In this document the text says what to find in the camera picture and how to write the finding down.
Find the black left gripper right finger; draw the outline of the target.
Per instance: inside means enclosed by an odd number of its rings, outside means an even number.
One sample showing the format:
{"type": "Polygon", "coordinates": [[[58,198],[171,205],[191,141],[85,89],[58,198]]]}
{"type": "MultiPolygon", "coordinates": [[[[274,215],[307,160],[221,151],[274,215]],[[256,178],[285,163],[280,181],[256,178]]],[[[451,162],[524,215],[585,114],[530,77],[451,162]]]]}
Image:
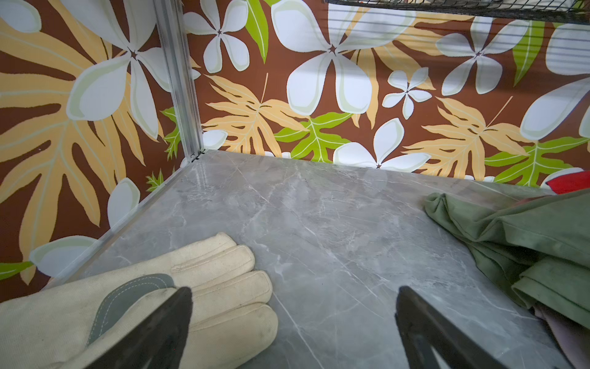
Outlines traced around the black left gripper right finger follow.
{"type": "Polygon", "coordinates": [[[506,368],[408,286],[399,288],[395,318],[411,368],[438,368],[437,356],[450,368],[506,368]]]}

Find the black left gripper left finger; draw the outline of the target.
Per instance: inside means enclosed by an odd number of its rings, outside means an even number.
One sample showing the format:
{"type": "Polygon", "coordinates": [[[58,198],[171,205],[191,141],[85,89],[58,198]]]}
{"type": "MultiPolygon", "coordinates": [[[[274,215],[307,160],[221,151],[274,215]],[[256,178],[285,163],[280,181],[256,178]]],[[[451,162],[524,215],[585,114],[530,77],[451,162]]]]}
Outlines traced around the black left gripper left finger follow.
{"type": "Polygon", "coordinates": [[[88,368],[179,368],[193,303],[182,287],[88,368]]]}

